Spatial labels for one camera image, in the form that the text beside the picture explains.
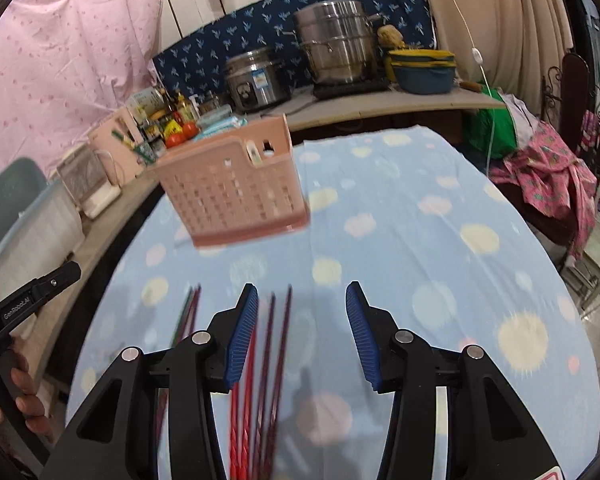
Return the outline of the left hand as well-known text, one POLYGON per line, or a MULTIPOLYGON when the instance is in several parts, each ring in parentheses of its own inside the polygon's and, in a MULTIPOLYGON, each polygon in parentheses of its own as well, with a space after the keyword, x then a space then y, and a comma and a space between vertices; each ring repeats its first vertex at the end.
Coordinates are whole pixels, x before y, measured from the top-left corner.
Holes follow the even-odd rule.
MULTIPOLYGON (((10 370, 10 377, 19 389, 15 402, 18 410, 26 420, 27 427, 38 437, 52 443, 54 440, 53 428, 50 425, 50 419, 46 416, 42 401, 36 395, 35 384, 29 374, 29 363, 20 352, 21 347, 22 339, 19 337, 12 338, 10 348, 15 352, 17 365, 10 370)), ((0 408, 0 425, 4 422, 4 419, 3 411, 0 408)))

